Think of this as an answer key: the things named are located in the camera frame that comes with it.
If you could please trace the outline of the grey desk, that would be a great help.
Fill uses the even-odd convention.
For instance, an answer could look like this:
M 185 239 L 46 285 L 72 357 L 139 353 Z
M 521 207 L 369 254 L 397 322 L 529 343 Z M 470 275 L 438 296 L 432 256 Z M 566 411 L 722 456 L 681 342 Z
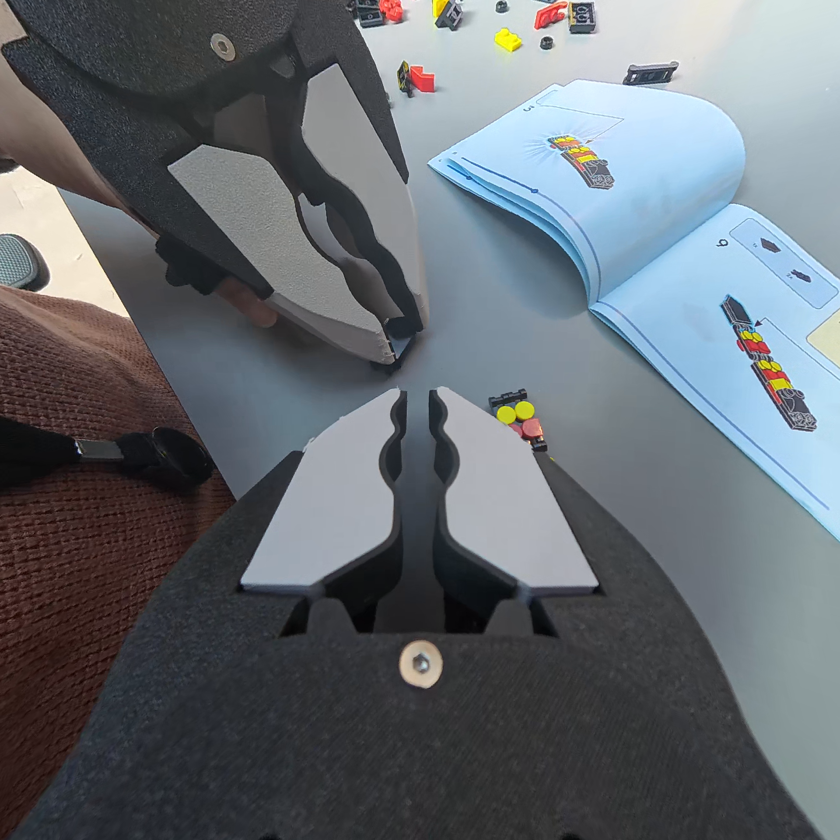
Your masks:
M 621 82 L 629 64 L 677 60 L 665 89 L 717 104 L 745 140 L 736 201 L 837 274 L 837 4 L 811 2 L 796 18 L 787 2 L 596 2 L 597 32 L 555 28 L 548 51 L 533 2 L 501 15 L 465 4 L 455 33 L 436 29 L 428 5 L 364 33 L 394 103 L 431 303 L 428 331 L 394 375 L 170 287 L 139 225 L 62 196 L 236 498 L 341 414 L 388 387 L 408 392 L 404 576 L 377 616 L 385 632 L 443 622 L 428 391 L 445 385 L 484 406 L 525 387 L 551 456 L 667 573 L 777 774 L 838 838 L 838 541 L 588 312 L 559 246 L 427 167 L 553 82 Z M 521 48 L 495 44 L 502 28 Z M 435 92 L 400 92 L 404 60 L 434 73 Z

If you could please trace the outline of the brown knitted sweater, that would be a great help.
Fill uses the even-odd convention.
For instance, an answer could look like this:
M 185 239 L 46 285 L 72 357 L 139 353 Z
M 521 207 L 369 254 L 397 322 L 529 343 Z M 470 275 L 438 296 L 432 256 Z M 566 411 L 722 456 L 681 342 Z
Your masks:
M 133 323 L 110 311 L 4 288 L 1 353 L 2 417 L 71 438 L 198 439 Z M 219 474 L 177 495 L 97 465 L 2 490 L 2 838 L 70 755 L 153 590 L 233 503 Z

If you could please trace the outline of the multicoloured toy brick assembly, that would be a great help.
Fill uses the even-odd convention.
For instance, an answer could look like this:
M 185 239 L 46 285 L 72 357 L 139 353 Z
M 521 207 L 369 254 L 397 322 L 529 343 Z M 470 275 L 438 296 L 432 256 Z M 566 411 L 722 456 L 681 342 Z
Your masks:
M 553 460 L 550 441 L 546 437 L 538 409 L 526 388 L 490 395 L 486 404 L 488 413 L 511 429 L 535 455 Z

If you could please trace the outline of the blue instruction booklet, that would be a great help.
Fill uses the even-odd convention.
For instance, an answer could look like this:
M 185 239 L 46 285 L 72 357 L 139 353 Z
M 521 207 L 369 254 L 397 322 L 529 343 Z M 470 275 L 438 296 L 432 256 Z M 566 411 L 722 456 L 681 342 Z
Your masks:
M 574 80 L 427 164 L 549 235 L 589 310 L 838 537 L 838 278 L 732 201 L 745 156 L 708 101 Z

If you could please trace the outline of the grey mesh shoe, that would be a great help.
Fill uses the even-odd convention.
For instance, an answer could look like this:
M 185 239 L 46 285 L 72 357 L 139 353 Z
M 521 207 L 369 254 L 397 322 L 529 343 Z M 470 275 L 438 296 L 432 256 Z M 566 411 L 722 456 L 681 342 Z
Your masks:
M 49 284 L 38 249 L 17 234 L 1 234 L 1 287 L 38 292 Z

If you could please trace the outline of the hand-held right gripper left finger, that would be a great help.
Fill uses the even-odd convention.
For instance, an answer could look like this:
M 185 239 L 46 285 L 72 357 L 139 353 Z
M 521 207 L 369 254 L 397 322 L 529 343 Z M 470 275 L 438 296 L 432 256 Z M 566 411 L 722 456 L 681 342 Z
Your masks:
M 392 388 L 308 443 L 240 578 L 243 590 L 325 596 L 348 611 L 370 611 L 396 587 L 406 404 L 407 393 Z

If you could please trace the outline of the person's left hand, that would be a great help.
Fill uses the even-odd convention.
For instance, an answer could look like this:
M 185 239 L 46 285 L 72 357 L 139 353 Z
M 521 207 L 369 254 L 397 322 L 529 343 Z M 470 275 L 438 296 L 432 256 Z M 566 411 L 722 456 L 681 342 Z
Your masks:
M 152 232 L 95 170 L 62 121 L 2 57 L 2 173 L 20 165 L 53 186 L 123 211 Z M 191 286 L 203 295 L 215 293 L 258 327 L 268 328 L 276 323 L 277 312 L 252 289 L 179 241 L 164 236 L 156 251 L 168 265 L 166 279 L 172 285 Z

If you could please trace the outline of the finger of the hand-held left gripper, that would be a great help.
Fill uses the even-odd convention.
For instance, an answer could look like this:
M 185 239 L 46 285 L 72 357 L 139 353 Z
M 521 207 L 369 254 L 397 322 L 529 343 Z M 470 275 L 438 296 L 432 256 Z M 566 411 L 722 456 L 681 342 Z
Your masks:
M 269 306 L 339 350 L 396 362 L 382 317 L 397 308 L 378 271 L 343 247 L 325 210 L 304 199 L 299 214 L 271 163 L 203 144 L 168 170 L 268 282 Z
M 337 64 L 308 80 L 301 141 L 358 252 L 379 272 L 408 328 L 424 331 L 429 306 L 413 200 Z

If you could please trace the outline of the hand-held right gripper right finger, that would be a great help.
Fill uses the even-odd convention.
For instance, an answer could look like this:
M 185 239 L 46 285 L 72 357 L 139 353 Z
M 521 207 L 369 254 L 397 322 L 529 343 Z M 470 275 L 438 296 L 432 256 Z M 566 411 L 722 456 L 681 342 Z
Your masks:
M 434 469 L 443 482 L 433 561 L 466 608 L 589 595 L 595 573 L 524 434 L 445 386 L 428 395 Z

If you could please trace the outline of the black long plate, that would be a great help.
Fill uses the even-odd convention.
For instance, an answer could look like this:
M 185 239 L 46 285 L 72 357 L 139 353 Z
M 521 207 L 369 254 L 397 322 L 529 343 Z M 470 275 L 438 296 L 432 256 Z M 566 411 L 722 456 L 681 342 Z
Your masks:
M 630 65 L 626 69 L 623 84 L 630 87 L 664 85 L 672 81 L 679 62 L 660 62 L 649 65 Z

